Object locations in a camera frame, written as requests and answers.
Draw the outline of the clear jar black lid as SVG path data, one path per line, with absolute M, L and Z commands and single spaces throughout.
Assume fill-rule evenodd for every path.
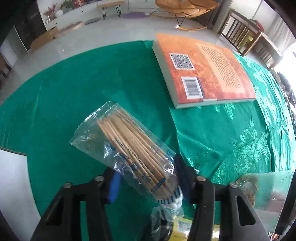
M 269 233 L 284 235 L 295 221 L 295 171 L 253 173 L 236 183 Z

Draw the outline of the green satin tablecloth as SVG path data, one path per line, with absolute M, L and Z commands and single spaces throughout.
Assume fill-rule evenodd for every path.
M 1 106 L 1 146 L 27 155 L 39 213 L 65 182 L 80 184 L 105 165 L 71 146 L 79 124 L 119 103 L 214 183 L 246 173 L 295 169 L 295 134 L 280 88 L 261 65 L 238 56 L 252 102 L 175 109 L 151 41 L 97 48 L 27 80 Z

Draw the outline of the orange paperback book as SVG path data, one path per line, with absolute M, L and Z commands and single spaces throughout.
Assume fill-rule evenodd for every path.
M 253 101 L 253 85 L 228 48 L 157 34 L 152 49 L 176 109 Z

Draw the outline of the dark wooden chair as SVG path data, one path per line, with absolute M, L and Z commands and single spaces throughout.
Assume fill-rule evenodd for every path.
M 263 32 L 259 22 L 248 19 L 234 9 L 230 10 L 220 34 L 241 56 L 246 56 L 253 50 L 268 70 L 282 60 L 282 53 Z

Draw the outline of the orange lounge chair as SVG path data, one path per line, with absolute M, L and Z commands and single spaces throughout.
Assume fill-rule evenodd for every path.
M 173 16 L 177 20 L 176 28 L 179 30 L 192 32 L 206 29 L 202 25 L 199 28 L 187 29 L 183 28 L 182 24 L 185 19 L 196 18 L 198 16 L 207 14 L 208 12 L 218 8 L 219 3 L 211 0 L 189 0 L 189 1 L 174 1 L 174 0 L 156 0 L 154 1 L 158 9 L 153 11 L 151 15 L 157 11 L 164 11 Z

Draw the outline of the brown cardboard box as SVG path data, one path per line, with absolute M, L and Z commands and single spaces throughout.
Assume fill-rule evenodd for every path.
M 31 50 L 36 51 L 47 43 L 51 42 L 54 39 L 55 33 L 58 32 L 58 28 L 54 27 L 46 32 L 44 32 L 41 36 L 35 39 L 31 43 Z

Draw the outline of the dark glass display cabinet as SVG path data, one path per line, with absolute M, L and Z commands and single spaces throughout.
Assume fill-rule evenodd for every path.
M 37 1 L 23 1 L 15 21 L 15 29 L 25 46 L 31 48 L 32 42 L 46 32 Z

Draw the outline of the white tv cabinet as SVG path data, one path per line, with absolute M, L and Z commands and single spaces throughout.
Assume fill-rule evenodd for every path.
M 91 19 L 100 18 L 100 20 L 103 20 L 102 17 L 102 11 L 101 9 L 97 8 L 97 3 L 100 1 L 96 1 L 94 3 L 86 4 L 84 6 L 81 6 L 77 9 L 70 10 L 66 13 L 63 13 L 61 16 L 56 17 L 52 21 L 50 21 L 45 25 L 46 30 L 52 29 L 54 27 L 57 27 L 58 30 L 67 27 L 68 25 L 71 25 L 76 22 L 86 22 Z M 108 8 L 107 14 L 109 15 L 117 15 L 115 8 Z

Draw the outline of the red flower arrangement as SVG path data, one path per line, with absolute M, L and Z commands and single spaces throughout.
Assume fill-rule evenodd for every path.
M 55 19 L 55 10 L 56 10 L 56 3 L 53 4 L 52 6 L 49 6 L 48 9 L 44 12 L 44 16 L 46 17 L 45 22 L 49 23 L 50 21 L 52 21 L 53 19 Z

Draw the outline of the small wooden bench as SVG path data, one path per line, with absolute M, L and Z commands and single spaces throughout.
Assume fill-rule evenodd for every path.
M 100 1 L 97 3 L 97 8 L 101 9 L 103 20 L 106 19 L 107 9 L 115 8 L 117 16 L 121 17 L 121 6 L 125 5 L 125 1 Z

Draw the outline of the bag of black hair ties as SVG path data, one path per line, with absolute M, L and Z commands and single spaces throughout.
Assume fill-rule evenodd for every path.
M 141 240 L 188 240 L 192 221 L 163 206 L 155 207 Z

